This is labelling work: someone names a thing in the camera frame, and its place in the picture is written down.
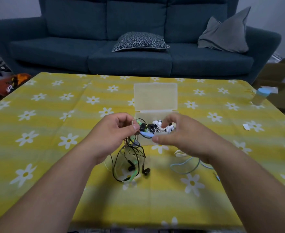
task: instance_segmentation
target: left hand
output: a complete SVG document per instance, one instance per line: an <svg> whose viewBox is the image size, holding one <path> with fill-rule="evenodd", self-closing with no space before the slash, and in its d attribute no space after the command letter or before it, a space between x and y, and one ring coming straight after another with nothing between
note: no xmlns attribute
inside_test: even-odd
<svg viewBox="0 0 285 233"><path fill-rule="evenodd" d="M77 146L100 164L120 147L125 138L139 131L139 125L133 119L128 113L106 115Z"/></svg>

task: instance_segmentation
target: sofa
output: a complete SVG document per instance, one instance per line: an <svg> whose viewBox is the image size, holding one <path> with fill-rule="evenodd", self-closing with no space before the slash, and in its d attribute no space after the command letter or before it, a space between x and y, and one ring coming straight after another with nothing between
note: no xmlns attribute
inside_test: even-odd
<svg viewBox="0 0 285 233"><path fill-rule="evenodd" d="M239 0L39 0L42 16L0 20L0 56L14 73L39 72L242 79L252 83L281 36L247 27L245 54L198 48L211 16L223 22ZM130 31L161 35L159 51L112 53Z"/></svg>

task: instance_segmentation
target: tablecloth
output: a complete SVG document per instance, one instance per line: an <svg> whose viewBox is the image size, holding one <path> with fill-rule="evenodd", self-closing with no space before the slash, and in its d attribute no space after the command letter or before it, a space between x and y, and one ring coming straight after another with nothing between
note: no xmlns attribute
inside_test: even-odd
<svg viewBox="0 0 285 233"><path fill-rule="evenodd" d="M267 100L250 104L254 89L244 81L40 73L0 101L0 216L103 116L134 116L133 84L146 82L177 83L180 113L232 142L285 185L285 116ZM174 155L176 147L144 148L150 175L118 183L108 171L108 157L108 169L103 163L94 168L73 223L102 228L242 225L213 170L200 165L180 175L170 168L183 160ZM119 172L129 175L126 168Z"/></svg>

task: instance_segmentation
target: gray pillow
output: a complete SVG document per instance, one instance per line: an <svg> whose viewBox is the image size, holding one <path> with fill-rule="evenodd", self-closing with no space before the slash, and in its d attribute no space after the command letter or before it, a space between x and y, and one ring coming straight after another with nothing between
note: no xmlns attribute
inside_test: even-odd
<svg viewBox="0 0 285 233"><path fill-rule="evenodd" d="M245 31L250 8L245 8L223 23L211 17L206 30L199 37L198 47L208 47L236 53L247 52L248 45L246 43Z"/></svg>
<svg viewBox="0 0 285 233"><path fill-rule="evenodd" d="M170 46L165 44L162 36L145 32L128 32L119 37L112 48L112 52L120 50L166 50Z"/></svg>

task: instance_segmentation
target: patterned pillow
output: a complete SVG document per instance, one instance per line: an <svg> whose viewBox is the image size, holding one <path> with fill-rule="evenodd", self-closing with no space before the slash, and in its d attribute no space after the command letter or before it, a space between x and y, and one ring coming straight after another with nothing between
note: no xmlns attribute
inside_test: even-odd
<svg viewBox="0 0 285 233"><path fill-rule="evenodd" d="M112 52L129 49L166 50L169 47L160 35L144 32L128 32L119 37L118 42L112 48Z"/></svg>

